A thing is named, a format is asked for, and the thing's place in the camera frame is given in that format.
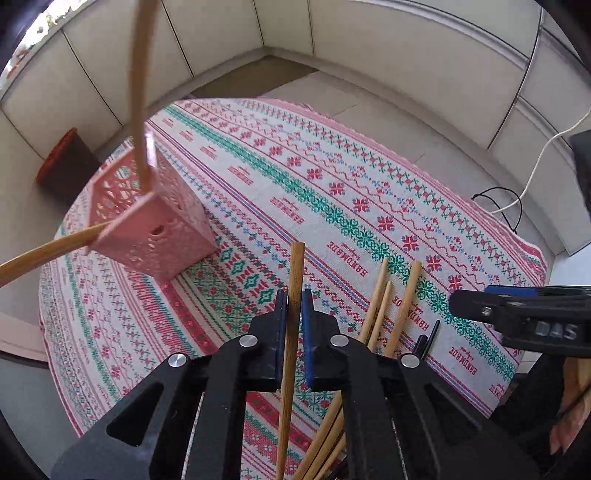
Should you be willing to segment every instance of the bamboo stick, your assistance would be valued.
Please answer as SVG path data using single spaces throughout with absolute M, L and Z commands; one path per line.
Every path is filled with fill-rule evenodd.
M 371 351 L 374 351 L 377 344 L 378 344 L 379 331 L 382 328 L 382 324 L 383 324 L 384 318 L 386 316 L 386 310 L 388 308 L 388 305 L 390 304 L 390 298 L 392 296 L 392 289 L 393 288 L 394 288 L 394 286 L 392 285 L 392 282 L 389 281 L 388 283 L 386 283 L 386 289 L 384 290 L 384 296 L 382 298 L 382 301 L 381 301 L 381 304 L 379 307 L 378 317 L 375 319 L 374 329 L 372 330 L 371 337 L 369 338 L 369 342 L 368 342 L 368 348 Z M 340 411 L 338 418 L 339 419 L 343 418 L 343 410 L 342 409 Z M 327 443 L 330 444 L 329 437 L 337 436 L 337 434 L 340 434 L 342 429 L 343 429 L 343 422 L 341 421 L 340 425 L 337 424 L 337 422 L 335 422 L 329 435 L 326 438 L 324 445 L 321 447 L 320 452 L 318 453 L 318 455 L 314 459 L 314 462 L 312 463 L 312 465 L 310 465 L 310 468 L 306 472 L 304 480 L 311 479 L 311 478 L 314 478 L 314 480 L 318 480 L 319 478 L 321 478 L 322 475 L 324 475 L 324 473 L 330 468 L 330 466 L 333 464 L 333 462 L 339 456 L 339 454 L 345 449 L 345 447 L 346 447 L 345 435 L 343 435 L 343 437 L 341 438 L 339 443 L 336 445 L 336 447 L 332 453 L 330 452 L 330 448 L 325 448 L 325 445 Z
M 360 342 L 365 343 L 367 337 L 369 336 L 369 331 L 371 330 L 372 324 L 374 322 L 375 312 L 380 305 L 380 301 L 382 299 L 382 291 L 384 289 L 384 282 L 386 279 L 386 274 L 388 273 L 388 258 L 384 258 L 382 260 L 382 265 L 379 269 L 378 274 L 378 281 L 375 284 L 374 291 L 372 293 L 371 301 L 369 302 L 369 307 L 367 314 L 365 315 L 365 320 L 363 321 L 363 325 L 361 327 L 361 331 L 359 332 L 359 336 L 357 340 Z M 335 397 L 333 398 L 332 403 L 330 404 L 329 409 L 326 411 L 326 415 L 324 415 L 324 419 L 320 424 L 320 428 L 316 432 L 316 436 L 312 443 L 306 450 L 306 454 L 300 465 L 298 466 L 297 470 L 295 471 L 294 475 L 291 477 L 291 480 L 301 480 L 306 475 L 308 468 L 314 461 L 314 458 L 318 454 L 322 444 L 326 440 L 327 435 L 332 429 L 333 423 L 335 422 L 337 415 L 340 412 L 340 408 L 343 404 L 343 398 L 340 392 L 335 393 Z
M 287 326 L 285 330 L 285 354 L 283 359 L 283 378 L 281 380 L 281 410 L 277 444 L 276 480 L 283 480 L 287 444 L 291 425 L 291 408 L 296 381 L 297 341 L 300 330 L 301 286 L 304 278 L 305 244 L 291 244 L 290 284 L 287 302 Z
M 148 193 L 152 189 L 152 174 L 146 159 L 144 121 L 148 116 L 145 99 L 148 67 L 150 65 L 150 47 L 159 7 L 160 0 L 141 0 L 138 4 L 135 17 L 134 44 L 131 51 L 131 69 L 129 70 L 131 110 L 129 126 L 134 139 L 134 161 L 137 166 L 139 188 L 142 193 Z
M 384 317 L 386 316 L 386 310 L 388 305 L 390 304 L 390 297 L 392 296 L 392 290 L 394 286 L 392 282 L 386 283 L 386 289 L 384 290 L 384 296 L 382 298 L 382 303 L 379 306 L 378 317 L 375 319 L 374 329 L 371 332 L 371 337 L 369 338 L 368 348 L 373 352 L 378 344 L 378 337 L 379 332 L 382 329 L 382 324 L 384 322 Z
M 404 329 L 404 323 L 406 322 L 406 319 L 408 317 L 410 304 L 414 299 L 415 291 L 417 289 L 417 281 L 419 275 L 421 274 L 422 267 L 423 266 L 421 262 L 413 262 L 413 266 L 410 269 L 410 275 L 408 276 L 407 286 L 404 290 L 404 296 L 402 297 L 402 304 L 398 309 L 398 314 L 396 315 L 394 327 L 392 327 L 392 332 L 390 333 L 388 343 L 386 343 L 386 348 L 384 349 L 384 356 L 394 356 L 394 351 L 398 346 L 398 341 L 400 340 L 402 330 Z
M 400 305 L 400 308 L 398 309 L 398 314 L 396 316 L 396 321 L 394 323 L 394 327 L 392 328 L 392 331 L 390 332 L 390 336 L 388 338 L 388 343 L 386 344 L 386 348 L 384 349 L 385 356 L 389 356 L 389 357 L 394 356 L 394 351 L 396 350 L 396 347 L 398 346 L 398 342 L 400 341 L 400 336 L 402 335 L 402 330 L 404 329 L 404 324 L 405 324 L 406 319 L 408 317 L 408 311 L 410 309 L 411 303 L 412 303 L 414 296 L 415 296 L 415 292 L 417 289 L 417 281 L 418 281 L 418 278 L 421 274 L 421 269 L 422 269 L 421 262 L 419 262 L 419 261 L 413 262 L 413 266 L 411 267 L 411 270 L 410 270 L 410 275 L 408 276 L 406 289 L 404 290 L 404 296 L 402 297 L 402 303 Z M 382 305 L 380 307 L 380 312 L 378 314 L 378 318 L 380 317 L 380 315 L 382 316 L 380 322 L 383 322 L 383 320 L 384 320 L 385 309 L 389 303 L 389 299 L 387 299 L 387 295 L 386 295 L 387 293 L 388 293 L 388 285 L 386 286 L 386 292 L 384 294 L 384 298 L 382 299 Z M 371 350 L 374 349 L 374 347 L 378 341 L 379 329 L 378 330 L 376 330 L 376 329 L 378 329 L 378 320 L 376 320 L 376 325 L 374 326 L 374 331 L 372 332 L 372 337 L 369 340 L 369 343 L 371 344 L 371 347 L 370 347 Z M 319 459 L 319 456 L 320 456 L 320 454 L 319 454 L 317 456 L 318 461 L 314 460 L 314 464 L 319 466 L 319 471 L 322 473 L 318 473 L 316 476 L 312 477 L 312 475 L 314 474 L 314 471 L 313 471 L 314 464 L 313 464 L 313 466 L 311 466 L 310 469 L 308 470 L 308 472 L 306 473 L 304 480 L 311 480 L 312 478 L 314 478 L 314 480 L 318 480 L 319 478 L 321 478 L 322 475 L 324 474 L 324 472 L 326 472 L 330 468 L 330 466 L 332 465 L 332 462 L 334 462 L 334 458 L 336 458 L 341 453 L 341 451 L 345 448 L 345 446 L 346 446 L 345 441 L 343 440 L 342 443 L 343 443 L 342 447 L 337 452 L 333 451 L 332 454 L 329 456 L 329 458 L 324 457 L 324 459 L 326 459 L 326 461 L 321 461 L 324 459 Z
M 0 265 L 0 288 L 51 260 L 90 245 L 108 224 L 101 223 L 57 238 L 3 263 Z
M 332 451 L 332 453 L 320 469 L 320 472 L 318 472 L 318 475 L 314 477 L 314 480 L 320 480 L 324 476 L 324 474 L 328 471 L 330 466 L 335 462 L 335 460 L 339 457 L 340 453 L 345 449 L 346 446 L 347 442 L 345 439 L 345 434 L 343 434 L 343 436 L 339 440 L 339 443 L 336 444 L 335 449 Z

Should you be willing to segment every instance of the pink plastic basket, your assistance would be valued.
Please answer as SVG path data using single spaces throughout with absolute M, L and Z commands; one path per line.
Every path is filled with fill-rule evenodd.
M 88 247 L 168 281 L 217 246 L 203 205 L 146 134 L 152 188 L 142 195 L 131 150 L 89 183 L 87 226 L 111 220 Z

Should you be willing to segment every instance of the black clip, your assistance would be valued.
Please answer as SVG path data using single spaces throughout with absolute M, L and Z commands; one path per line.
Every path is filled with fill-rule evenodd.
M 591 357 L 591 297 L 561 295 L 568 288 L 543 296 L 510 296 L 456 290 L 449 299 L 456 317 L 491 323 L 503 334 L 501 343 L 550 355 Z
M 168 357 L 61 456 L 52 480 L 180 478 L 202 396 L 186 479 L 238 479 L 246 391 L 280 387 L 286 313 L 280 290 L 273 312 L 214 355 Z
M 302 318 L 309 385 L 342 392 L 349 478 L 539 478 L 534 461 L 418 356 L 396 361 L 339 334 L 309 291 Z

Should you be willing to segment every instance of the black cable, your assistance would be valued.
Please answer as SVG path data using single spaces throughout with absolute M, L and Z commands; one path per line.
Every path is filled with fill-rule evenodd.
M 507 223 L 507 225 L 509 226 L 509 229 L 513 232 L 513 233 L 517 233 L 517 227 L 519 226 L 519 223 L 521 222 L 521 217 L 523 216 L 523 202 L 521 201 L 521 198 L 519 198 L 519 194 L 515 191 L 515 190 L 511 190 L 507 187 L 491 187 L 489 189 L 486 189 L 480 193 L 476 193 L 472 196 L 472 200 L 475 200 L 478 197 L 484 197 L 489 199 L 492 203 L 495 204 L 495 206 L 500 210 L 501 206 L 490 196 L 485 195 L 485 193 L 488 193 L 492 190 L 504 190 L 506 192 L 510 192 L 513 195 L 515 195 L 515 197 L 517 197 L 517 200 L 519 200 L 519 218 L 517 219 L 517 223 L 515 224 L 514 227 L 511 226 L 511 224 L 509 223 L 509 220 L 507 219 L 507 217 L 505 216 L 505 212 L 501 212 L 501 215 L 503 216 L 503 218 L 505 219 L 505 222 Z
M 521 216 L 523 215 L 523 202 L 521 201 L 521 196 L 515 190 L 511 190 L 507 187 L 491 187 L 489 189 L 486 189 L 482 193 L 487 193 L 487 192 L 490 192 L 491 190 L 504 190 L 506 192 L 510 192 L 513 195 L 515 195 L 517 200 L 519 200 L 519 218 L 517 219 L 517 223 L 515 224 L 515 229 L 517 229 L 517 227 L 519 226 L 519 223 L 521 222 Z
M 589 392 L 589 390 L 591 390 L 591 382 L 588 383 L 588 385 L 583 389 L 583 391 L 579 395 L 577 395 L 577 397 L 569 404 L 568 407 L 564 408 L 563 410 L 560 410 L 555 416 L 555 418 L 547 420 L 541 425 L 538 425 L 536 428 L 531 429 L 525 433 L 521 433 L 515 438 L 515 441 L 521 444 L 529 443 L 530 441 L 537 438 L 539 435 L 546 434 L 552 427 L 554 427 L 560 420 L 562 420 L 567 413 L 572 411 L 572 409 L 575 408 L 581 402 L 582 399 L 584 399 L 585 395 Z
M 472 200 L 474 200 L 477 197 L 484 197 L 486 199 L 489 199 L 492 203 L 495 204 L 495 206 L 500 210 L 501 209 L 501 205 L 499 205 L 495 199 L 493 197 L 489 197 L 488 195 L 485 195 L 484 193 L 477 193 L 472 197 Z M 505 219 L 505 222 L 507 224 L 507 226 L 509 227 L 509 230 L 511 230 L 513 233 L 516 233 L 515 229 L 511 226 L 511 224 L 509 223 L 509 220 L 507 219 L 507 217 L 505 216 L 505 212 L 501 212 L 501 215 L 503 216 L 503 218 Z
M 439 330 L 440 323 L 441 323 L 441 320 L 437 320 L 435 322 L 435 325 L 433 326 L 433 330 L 431 330 L 431 334 L 429 335 L 429 340 L 427 341 L 427 345 L 425 346 L 425 351 L 423 352 L 421 360 L 425 360 L 427 358 L 429 350 L 431 349 L 431 345 L 433 344 L 433 340 L 435 340 L 435 336 L 437 335 L 437 331 Z

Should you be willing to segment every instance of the fabric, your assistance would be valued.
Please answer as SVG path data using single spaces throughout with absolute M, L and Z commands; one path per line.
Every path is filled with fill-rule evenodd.
M 41 321 L 51 371 L 82 434 L 166 356 L 214 353 L 273 308 L 288 281 L 290 243 L 306 243 L 305 288 L 317 310 L 356 335 L 384 256 L 395 294 L 423 262 L 400 352 L 437 319 L 428 364 L 489 416 L 519 363 L 489 326 L 453 317 L 453 290 L 540 286 L 540 250 L 425 172 L 307 108 L 278 100 L 181 100 L 147 127 L 203 202 L 219 251 L 167 284 L 80 251 L 43 267 Z M 129 142 L 119 147 L 121 155 Z M 57 236 L 79 230 L 87 191 Z M 293 473 L 332 393 L 307 389 L 298 364 L 287 474 Z M 273 478 L 278 394 L 248 394 L 242 476 Z

